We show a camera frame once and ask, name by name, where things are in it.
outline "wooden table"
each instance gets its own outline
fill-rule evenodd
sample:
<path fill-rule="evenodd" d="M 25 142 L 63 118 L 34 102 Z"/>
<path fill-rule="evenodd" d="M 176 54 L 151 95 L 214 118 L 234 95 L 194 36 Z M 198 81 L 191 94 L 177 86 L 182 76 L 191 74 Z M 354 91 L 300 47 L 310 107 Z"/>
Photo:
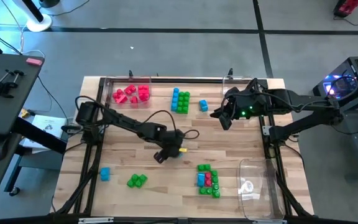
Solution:
<path fill-rule="evenodd" d="M 96 98 L 99 79 L 100 77 L 85 77 L 80 94 Z M 282 79 L 267 81 L 269 88 L 285 87 Z M 145 120 L 157 110 L 170 111 L 174 87 L 191 93 L 188 115 L 173 113 L 176 126 L 183 132 L 189 129 L 199 130 L 199 138 L 184 140 L 183 146 L 188 148 L 188 152 L 182 158 L 168 159 L 163 164 L 158 164 L 153 159 L 154 153 L 160 150 L 158 146 L 143 142 L 133 133 L 110 126 L 104 137 L 99 168 L 110 167 L 111 179 L 109 182 L 102 182 L 98 177 L 92 216 L 244 217 L 238 206 L 236 169 L 243 159 L 264 158 L 259 120 L 252 118 L 235 121 L 229 131 L 223 131 L 219 120 L 209 117 L 210 112 L 220 106 L 221 84 L 154 83 L 151 85 L 152 101 L 148 109 L 117 110 L 139 121 Z M 199 100 L 208 102 L 209 113 L 199 111 Z M 167 125 L 168 129 L 173 128 L 170 117 L 164 113 L 154 116 L 151 121 Z M 291 123 L 291 114 L 275 116 L 275 122 L 281 126 Z M 78 144 L 80 138 L 80 135 L 70 138 L 67 147 Z M 287 141 L 287 144 L 298 150 L 297 143 Z M 53 200 L 57 209 L 78 185 L 85 147 L 78 146 L 64 156 Z M 301 159 L 286 147 L 281 147 L 281 152 L 288 188 L 306 211 L 313 213 Z M 220 199 L 198 194 L 198 164 L 211 164 L 219 172 Z M 149 177 L 141 189 L 130 189 L 126 185 L 135 173 Z M 87 197 L 88 189 L 85 189 L 81 210 L 85 207 Z"/>

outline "gray floor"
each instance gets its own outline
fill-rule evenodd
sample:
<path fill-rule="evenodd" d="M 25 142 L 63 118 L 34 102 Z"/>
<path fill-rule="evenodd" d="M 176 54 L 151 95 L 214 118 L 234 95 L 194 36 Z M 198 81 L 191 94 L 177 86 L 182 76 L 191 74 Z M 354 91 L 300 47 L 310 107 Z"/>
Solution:
<path fill-rule="evenodd" d="M 259 0 L 264 28 L 268 30 L 358 30 L 358 26 L 333 20 L 331 11 L 335 3 L 336 0 Z M 42 11 L 59 13 L 77 5 L 79 1 L 62 0 L 61 5 Z M 25 24 L 25 17 L 19 16 L 17 10 L 13 12 L 18 15 L 20 24 Z M 348 19 L 358 23 L 358 8 Z M 0 25 L 14 25 L 1 3 Z M 257 28 L 252 0 L 91 0 L 71 14 L 54 17 L 53 25 Z M 19 46 L 18 32 L 0 31 L 0 36 Z M 310 90 L 347 57 L 358 55 L 358 35 L 266 35 L 266 41 L 273 76 L 284 78 L 287 88 L 303 94 L 310 94 Z M 1 48 L 5 53 L 12 53 Z M 131 69 L 136 75 L 158 72 L 160 75 L 221 77 L 232 67 L 238 75 L 266 77 L 258 34 L 26 32 L 25 50 L 32 49 L 46 54 L 40 76 L 69 116 L 74 112 L 73 99 L 86 75 L 126 75 Z M 34 110 L 49 107 L 48 96 L 39 83 L 35 84 L 25 106 Z M 62 116 L 56 104 L 45 114 Z M 294 114 L 294 118 L 304 115 Z M 340 145 L 329 141 L 336 135 L 338 133 L 324 126 L 300 135 L 314 211 L 324 218 L 358 221 L 358 183 L 349 184 L 343 178 L 353 169 L 349 163 L 351 153 L 346 138 Z M 7 208 L 3 214 L 0 212 L 0 218 L 48 213 L 57 177 L 55 171 L 23 170 L 17 182 L 23 192 L 9 197 L 0 189 L 0 208 Z"/>

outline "white cable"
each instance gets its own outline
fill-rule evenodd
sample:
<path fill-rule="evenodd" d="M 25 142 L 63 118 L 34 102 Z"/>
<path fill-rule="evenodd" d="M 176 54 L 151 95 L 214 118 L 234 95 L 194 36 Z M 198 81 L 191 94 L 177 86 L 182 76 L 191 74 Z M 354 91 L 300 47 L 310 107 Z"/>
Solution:
<path fill-rule="evenodd" d="M 9 11 L 9 13 L 11 14 L 11 16 L 13 17 L 13 19 L 15 20 L 15 22 L 16 22 L 16 24 L 17 24 L 17 26 L 18 26 L 18 28 L 19 28 L 19 31 L 20 31 L 20 33 L 21 33 L 21 35 L 20 35 L 20 53 L 22 53 L 23 52 L 23 48 L 24 48 L 24 36 L 23 36 L 23 30 L 24 30 L 24 27 L 23 27 L 23 29 L 21 29 L 21 27 L 20 27 L 20 25 L 19 25 L 19 22 L 17 21 L 17 19 L 16 19 L 16 17 L 13 15 L 13 13 L 12 13 L 12 11 L 9 9 L 9 7 L 6 5 L 6 3 L 4 2 L 4 0 L 1 0 L 2 1 L 2 3 L 5 5 L 5 7 L 6 7 L 6 9 Z"/>
<path fill-rule="evenodd" d="M 40 52 L 40 53 L 42 54 L 42 57 L 43 57 L 44 59 L 46 59 L 45 54 L 44 54 L 42 51 L 40 51 L 40 50 L 28 50 L 28 51 L 26 51 L 26 52 L 23 52 L 23 54 L 27 54 L 27 53 L 30 53 L 30 52 Z"/>

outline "sticker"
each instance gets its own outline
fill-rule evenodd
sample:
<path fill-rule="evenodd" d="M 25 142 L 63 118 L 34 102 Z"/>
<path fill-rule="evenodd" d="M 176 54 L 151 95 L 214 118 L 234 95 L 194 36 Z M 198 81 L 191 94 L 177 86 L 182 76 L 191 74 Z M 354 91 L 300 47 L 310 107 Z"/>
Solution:
<path fill-rule="evenodd" d="M 244 185 L 245 185 L 245 188 L 244 188 L 244 189 L 245 189 L 247 192 L 252 192 L 252 191 L 254 190 L 254 185 L 252 184 L 251 181 L 247 180 L 247 181 L 244 183 Z"/>

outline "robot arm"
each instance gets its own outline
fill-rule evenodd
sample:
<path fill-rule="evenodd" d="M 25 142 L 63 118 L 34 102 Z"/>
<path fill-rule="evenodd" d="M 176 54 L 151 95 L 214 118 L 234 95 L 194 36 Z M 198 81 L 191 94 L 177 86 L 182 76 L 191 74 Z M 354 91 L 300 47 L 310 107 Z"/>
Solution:
<path fill-rule="evenodd" d="M 219 118 L 224 130 L 228 130 L 232 120 L 269 114 L 287 114 L 292 111 L 314 111 L 313 114 L 286 126 L 269 128 L 270 140 L 284 141 L 292 134 L 312 128 L 319 124 L 334 124 L 341 120 L 339 104 L 336 100 L 320 96 L 297 95 L 286 89 L 257 90 L 253 79 L 245 90 L 231 88 L 224 95 L 220 108 L 210 116 Z"/>
<path fill-rule="evenodd" d="M 179 129 L 167 131 L 167 127 L 153 122 L 139 122 L 135 119 L 118 113 L 116 110 L 102 108 L 103 119 L 92 122 L 96 109 L 100 107 L 97 103 L 88 101 L 82 103 L 76 117 L 76 122 L 87 132 L 84 132 L 83 138 L 86 142 L 94 142 L 99 136 L 100 125 L 114 125 L 135 133 L 144 141 L 155 143 L 162 148 L 160 152 L 154 154 L 154 159 L 162 163 L 168 157 L 178 157 L 179 148 L 185 135 Z"/>

